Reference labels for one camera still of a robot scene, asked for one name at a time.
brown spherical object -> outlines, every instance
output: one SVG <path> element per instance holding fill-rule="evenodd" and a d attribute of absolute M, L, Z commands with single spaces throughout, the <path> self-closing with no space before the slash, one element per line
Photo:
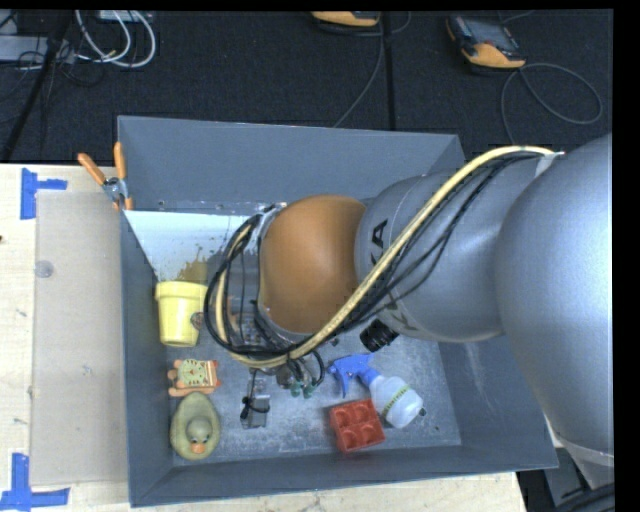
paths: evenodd
<path fill-rule="evenodd" d="M 331 194 L 284 208 L 260 249 L 260 302 L 278 326 L 321 329 L 358 286 L 354 243 L 365 206 Z"/>

yellow cable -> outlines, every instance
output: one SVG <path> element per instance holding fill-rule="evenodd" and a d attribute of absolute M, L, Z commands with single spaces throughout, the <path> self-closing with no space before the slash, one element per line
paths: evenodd
<path fill-rule="evenodd" d="M 435 194 L 431 196 L 431 198 L 422 206 L 422 208 L 418 211 L 418 213 L 411 219 L 411 221 L 404 227 L 402 232 L 398 235 L 398 237 L 393 241 L 393 243 L 389 246 L 389 248 L 382 254 L 378 262 L 371 269 L 369 274 L 364 278 L 364 280 L 360 283 L 358 288 L 353 292 L 351 297 L 347 300 L 347 302 L 338 310 L 338 312 L 329 320 L 325 326 L 320 329 L 317 333 L 315 333 L 309 340 L 307 340 L 303 345 L 291 351 L 291 353 L 287 355 L 273 357 L 271 359 L 263 359 L 256 360 L 251 359 L 249 357 L 243 356 L 241 354 L 232 353 L 231 357 L 240 361 L 241 363 L 249 366 L 251 368 L 273 368 L 276 366 L 280 366 L 287 362 L 287 359 L 298 359 L 300 357 L 305 356 L 313 349 L 315 349 L 318 345 L 324 343 L 328 336 L 331 335 L 333 331 L 335 331 L 340 324 L 344 321 L 351 311 L 353 311 L 356 306 L 363 299 L 367 291 L 373 286 L 376 280 L 380 277 L 382 272 L 389 266 L 389 264 L 393 261 L 393 258 L 400 252 L 402 247 L 409 241 L 411 236 L 418 230 L 418 228 L 422 225 L 422 223 L 427 219 L 427 217 L 433 212 L 433 210 L 446 198 L 446 196 L 469 174 L 475 171 L 480 166 L 486 164 L 490 160 L 495 158 L 499 158 L 501 156 L 510 154 L 510 153 L 519 153 L 519 152 L 527 152 L 527 153 L 537 153 L 541 155 L 551 155 L 553 151 L 537 147 L 537 146 L 506 146 L 502 148 L 496 148 L 491 151 L 487 151 L 486 153 L 474 158 L 471 162 L 468 162 L 464 165 L 458 172 L 456 172 L 449 180 L 447 180 L 442 187 L 440 187 Z M 218 330 L 220 331 L 220 337 L 226 340 L 226 332 L 224 331 L 224 322 L 222 321 L 222 300 L 223 295 L 220 293 L 220 289 L 224 286 L 224 280 L 226 279 L 226 272 L 221 276 L 220 288 L 218 289 L 218 294 L 216 297 L 216 323 L 218 326 Z"/>

orange handle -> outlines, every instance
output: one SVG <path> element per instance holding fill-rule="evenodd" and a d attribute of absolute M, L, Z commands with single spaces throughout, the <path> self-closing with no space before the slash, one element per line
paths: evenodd
<path fill-rule="evenodd" d="M 105 178 L 104 173 L 98 168 L 96 163 L 91 159 L 89 155 L 87 155 L 86 153 L 78 153 L 78 162 L 87 170 L 89 174 L 91 174 L 91 177 L 98 185 L 104 185 L 105 181 L 107 181 L 107 178 Z"/>
<path fill-rule="evenodd" d="M 118 179 L 125 179 L 127 177 L 127 167 L 124 163 L 124 153 L 122 152 L 122 143 L 120 142 L 116 142 L 113 146 L 113 160 L 116 164 Z"/>

spray bottle trigger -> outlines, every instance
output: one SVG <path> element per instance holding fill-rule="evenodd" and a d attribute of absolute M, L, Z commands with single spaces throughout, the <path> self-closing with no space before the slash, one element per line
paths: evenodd
<path fill-rule="evenodd" d="M 340 379 L 342 386 L 342 398 L 347 396 L 349 381 L 353 377 L 362 375 L 364 371 L 369 369 L 369 361 L 373 354 L 356 354 L 341 359 L 336 359 L 329 367 L 329 373 L 332 373 Z"/>

white cable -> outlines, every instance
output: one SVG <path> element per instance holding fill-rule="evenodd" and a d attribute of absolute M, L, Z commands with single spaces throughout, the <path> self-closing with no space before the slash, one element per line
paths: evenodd
<path fill-rule="evenodd" d="M 81 54 L 78 53 L 76 56 L 79 59 L 90 60 L 91 62 L 95 62 L 95 63 L 99 63 L 99 64 L 105 64 L 105 63 L 109 63 L 109 62 L 115 63 L 116 61 L 122 59 L 129 52 L 129 50 L 131 49 L 131 34 L 129 34 L 129 29 L 127 29 L 126 25 L 124 24 L 124 21 L 122 21 L 122 18 L 120 17 L 120 15 L 116 11 L 113 11 L 113 15 L 115 16 L 116 20 L 118 20 L 118 23 L 122 27 L 122 30 L 124 31 L 125 37 L 127 38 L 127 44 L 125 45 L 125 49 L 122 52 L 120 52 L 118 55 L 110 55 L 110 54 L 104 53 L 98 47 L 98 45 L 96 45 L 93 42 L 93 39 L 89 35 L 89 32 L 87 31 L 87 28 L 85 27 L 84 22 L 82 21 L 82 17 L 80 16 L 80 10 L 76 9 L 75 14 L 76 14 L 76 20 L 78 20 L 78 25 L 80 26 L 80 30 L 82 31 L 82 34 L 84 35 L 85 39 L 87 40 L 87 43 L 89 43 L 89 46 L 91 46 L 91 48 L 98 55 L 100 55 L 99 59 L 93 59 L 91 57 L 88 57 L 86 55 L 81 55 Z"/>
<path fill-rule="evenodd" d="M 156 36 L 153 33 L 153 29 L 151 28 L 151 25 L 149 25 L 149 22 L 144 19 L 144 16 L 140 13 L 140 11 L 131 11 L 131 14 L 138 17 L 140 22 L 144 25 L 144 28 L 149 33 L 149 38 L 151 39 L 151 50 L 149 51 L 149 55 L 147 55 L 147 57 L 144 60 L 141 60 L 140 62 L 126 63 L 126 62 L 113 61 L 111 64 L 115 64 L 116 66 L 120 66 L 123 68 L 141 68 L 142 66 L 145 66 L 149 62 L 151 62 L 151 59 L 153 59 L 153 57 L 156 54 Z"/>

